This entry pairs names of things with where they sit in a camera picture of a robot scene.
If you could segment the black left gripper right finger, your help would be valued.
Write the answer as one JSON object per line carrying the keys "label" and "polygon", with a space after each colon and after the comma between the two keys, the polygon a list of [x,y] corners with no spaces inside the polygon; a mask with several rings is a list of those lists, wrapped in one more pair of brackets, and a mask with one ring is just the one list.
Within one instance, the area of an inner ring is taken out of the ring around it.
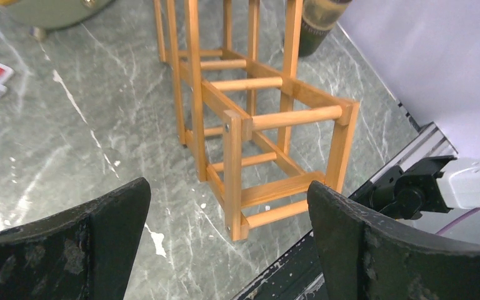
{"label": "black left gripper right finger", "polygon": [[307,203],[329,299],[480,299],[480,244],[407,226],[319,181]]}

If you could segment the green silver-capped wine bottle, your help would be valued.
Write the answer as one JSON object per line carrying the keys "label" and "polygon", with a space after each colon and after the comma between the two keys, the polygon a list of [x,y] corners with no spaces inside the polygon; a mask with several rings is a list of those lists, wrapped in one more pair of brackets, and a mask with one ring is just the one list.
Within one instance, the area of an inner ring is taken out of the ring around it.
{"label": "green silver-capped wine bottle", "polygon": [[303,1],[298,51],[300,58],[310,56],[318,49],[351,2],[351,0]]}

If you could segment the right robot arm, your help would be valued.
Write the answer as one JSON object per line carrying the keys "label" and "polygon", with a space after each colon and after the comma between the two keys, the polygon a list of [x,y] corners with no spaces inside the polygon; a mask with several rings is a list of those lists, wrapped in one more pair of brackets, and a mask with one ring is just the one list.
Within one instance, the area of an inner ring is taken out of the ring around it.
{"label": "right robot arm", "polygon": [[417,220],[423,213],[464,214],[437,231],[442,235],[480,211],[480,159],[453,155],[425,157],[408,169],[390,167],[358,202],[393,219]]}

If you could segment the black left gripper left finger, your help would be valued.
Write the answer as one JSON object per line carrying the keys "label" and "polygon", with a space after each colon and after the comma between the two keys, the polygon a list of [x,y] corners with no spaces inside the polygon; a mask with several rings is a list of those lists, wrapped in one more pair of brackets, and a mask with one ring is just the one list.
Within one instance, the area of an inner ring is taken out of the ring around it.
{"label": "black left gripper left finger", "polygon": [[123,299],[150,202],[139,177],[0,231],[0,299]]}

